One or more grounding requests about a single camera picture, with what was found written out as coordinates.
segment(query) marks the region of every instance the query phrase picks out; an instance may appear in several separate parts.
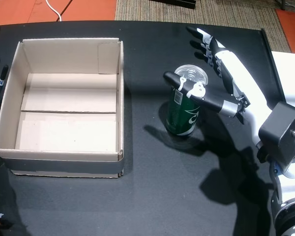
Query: can lid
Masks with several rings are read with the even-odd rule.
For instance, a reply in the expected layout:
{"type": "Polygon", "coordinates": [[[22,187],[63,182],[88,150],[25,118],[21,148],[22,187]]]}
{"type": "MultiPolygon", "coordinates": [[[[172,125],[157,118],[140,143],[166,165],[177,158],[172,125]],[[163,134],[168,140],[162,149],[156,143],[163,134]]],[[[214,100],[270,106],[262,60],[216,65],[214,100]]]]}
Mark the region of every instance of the can lid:
{"type": "Polygon", "coordinates": [[[175,70],[175,73],[194,82],[201,82],[204,85],[208,83],[205,71],[195,65],[182,65],[175,70]]]}

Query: black cable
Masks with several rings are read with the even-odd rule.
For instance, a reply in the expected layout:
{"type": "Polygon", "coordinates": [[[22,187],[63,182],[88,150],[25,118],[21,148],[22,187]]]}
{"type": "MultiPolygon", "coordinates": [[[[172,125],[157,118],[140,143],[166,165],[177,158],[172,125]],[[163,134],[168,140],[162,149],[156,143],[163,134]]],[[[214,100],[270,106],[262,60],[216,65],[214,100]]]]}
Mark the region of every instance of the black cable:
{"type": "Polygon", "coordinates": [[[63,9],[63,11],[60,13],[61,16],[62,16],[62,14],[66,11],[66,9],[68,8],[68,6],[71,4],[72,1],[73,1],[73,0],[70,0],[70,1],[68,2],[67,6],[65,6],[65,8],[63,9]]]}
{"type": "Polygon", "coordinates": [[[285,2],[285,5],[286,6],[291,6],[291,7],[294,7],[295,8],[295,5],[293,4],[290,4],[289,2],[285,2]]]}

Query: white cable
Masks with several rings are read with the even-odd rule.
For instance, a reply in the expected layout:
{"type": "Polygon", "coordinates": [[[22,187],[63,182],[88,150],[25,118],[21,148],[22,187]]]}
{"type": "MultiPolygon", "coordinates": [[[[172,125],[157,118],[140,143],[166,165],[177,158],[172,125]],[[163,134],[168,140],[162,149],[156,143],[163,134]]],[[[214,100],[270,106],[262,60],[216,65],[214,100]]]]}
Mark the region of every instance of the white cable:
{"type": "Polygon", "coordinates": [[[49,6],[50,9],[52,9],[59,17],[59,21],[62,21],[61,15],[59,14],[59,12],[57,12],[52,6],[50,6],[48,0],[46,0],[47,5],[49,6]]]}

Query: orange floor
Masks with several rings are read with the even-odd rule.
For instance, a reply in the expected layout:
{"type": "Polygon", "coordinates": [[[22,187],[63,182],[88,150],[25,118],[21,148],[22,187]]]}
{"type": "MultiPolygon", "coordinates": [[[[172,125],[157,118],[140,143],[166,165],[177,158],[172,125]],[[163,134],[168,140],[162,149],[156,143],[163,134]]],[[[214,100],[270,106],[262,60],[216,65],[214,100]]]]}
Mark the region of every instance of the orange floor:
{"type": "Polygon", "coordinates": [[[295,53],[295,12],[276,10],[292,53],[295,53]]]}
{"type": "MultiPolygon", "coordinates": [[[[59,13],[69,0],[49,0],[59,13]]],[[[117,0],[73,0],[63,21],[114,20],[117,0]]],[[[57,15],[45,0],[0,0],[0,25],[55,21],[57,15]]]]}

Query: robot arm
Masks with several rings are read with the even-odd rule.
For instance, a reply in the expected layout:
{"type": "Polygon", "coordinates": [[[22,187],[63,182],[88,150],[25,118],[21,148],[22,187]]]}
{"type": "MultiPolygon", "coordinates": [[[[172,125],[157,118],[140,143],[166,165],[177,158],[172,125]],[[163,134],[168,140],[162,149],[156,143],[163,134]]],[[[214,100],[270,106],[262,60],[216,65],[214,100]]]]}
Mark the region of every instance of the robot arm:
{"type": "Polygon", "coordinates": [[[249,123],[259,160],[271,157],[270,176],[275,187],[271,208],[277,235],[295,236],[295,107],[278,103],[272,111],[234,53],[201,29],[188,27],[187,30],[200,40],[190,42],[200,50],[195,56],[213,67],[230,97],[221,98],[208,86],[172,72],[164,73],[165,80],[200,106],[249,123]]]}
{"type": "Polygon", "coordinates": [[[227,50],[214,37],[201,29],[188,27],[187,30],[202,43],[191,41],[195,49],[195,56],[203,58],[214,68],[218,76],[223,80],[228,93],[232,94],[239,103],[244,106],[240,113],[251,126],[252,141],[257,146],[260,142],[259,129],[271,113],[266,104],[266,98],[261,92],[255,80],[238,57],[227,50]]]}

